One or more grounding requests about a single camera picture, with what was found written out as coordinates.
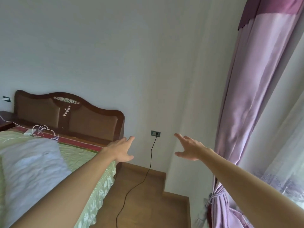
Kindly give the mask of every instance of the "upholstered headboard panel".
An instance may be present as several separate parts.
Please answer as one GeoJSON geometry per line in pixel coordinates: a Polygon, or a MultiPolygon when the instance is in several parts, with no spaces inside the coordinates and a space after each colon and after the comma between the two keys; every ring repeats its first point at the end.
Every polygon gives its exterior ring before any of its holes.
{"type": "Polygon", "coordinates": [[[69,93],[33,95],[18,90],[14,113],[22,124],[43,124],[59,134],[103,144],[124,135],[124,115],[121,111],[98,108],[69,93]]]}

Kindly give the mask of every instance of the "electrical outlet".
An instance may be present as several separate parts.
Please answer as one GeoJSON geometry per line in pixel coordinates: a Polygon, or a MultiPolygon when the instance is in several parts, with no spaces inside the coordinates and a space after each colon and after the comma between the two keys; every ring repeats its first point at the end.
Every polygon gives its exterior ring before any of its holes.
{"type": "Polygon", "coordinates": [[[6,97],[6,96],[2,96],[2,100],[6,101],[6,102],[11,102],[11,98],[6,97]]]}
{"type": "Polygon", "coordinates": [[[154,131],[154,130],[151,130],[151,136],[160,137],[160,136],[161,136],[161,133],[160,133],[160,132],[157,132],[157,131],[154,131]]]}

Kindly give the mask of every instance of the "green floral fabric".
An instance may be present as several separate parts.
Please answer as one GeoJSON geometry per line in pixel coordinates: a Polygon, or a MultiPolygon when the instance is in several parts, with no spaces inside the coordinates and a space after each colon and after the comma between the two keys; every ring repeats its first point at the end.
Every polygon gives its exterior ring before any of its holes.
{"type": "MultiPolygon", "coordinates": [[[[23,136],[21,133],[13,131],[0,132],[0,150],[16,143],[25,142],[29,139],[34,138],[30,136],[23,136]]],[[[59,148],[63,159],[72,172],[96,155],[96,153],[64,144],[59,144],[59,148]]],[[[5,180],[1,161],[2,160],[0,157],[0,228],[3,227],[2,222],[5,216],[5,180]]],[[[74,228],[88,228],[90,225],[96,223],[97,211],[101,208],[103,199],[114,183],[113,177],[115,173],[115,162],[112,162],[106,169],[101,179],[98,181],[74,228]]]]}

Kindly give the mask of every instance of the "wooden floor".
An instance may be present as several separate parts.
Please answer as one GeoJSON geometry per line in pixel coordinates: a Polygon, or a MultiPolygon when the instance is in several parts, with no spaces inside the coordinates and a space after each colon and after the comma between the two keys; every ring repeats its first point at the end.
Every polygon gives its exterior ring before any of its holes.
{"type": "MultiPolygon", "coordinates": [[[[90,228],[116,228],[115,219],[126,193],[144,176],[143,172],[123,166],[97,214],[97,223],[90,228]]],[[[163,197],[163,186],[163,177],[148,175],[145,182],[127,196],[118,228],[186,228],[186,202],[163,197]]]]}

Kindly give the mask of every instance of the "pink curtain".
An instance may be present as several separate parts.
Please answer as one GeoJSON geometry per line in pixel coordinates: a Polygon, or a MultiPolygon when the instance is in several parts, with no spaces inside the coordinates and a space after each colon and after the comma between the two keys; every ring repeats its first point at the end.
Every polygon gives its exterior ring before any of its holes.
{"type": "MultiPolygon", "coordinates": [[[[303,0],[248,0],[228,73],[215,152],[238,164],[258,119],[269,83],[302,11],[303,0]]],[[[213,228],[249,227],[230,208],[215,181],[211,199],[213,228]]]]}

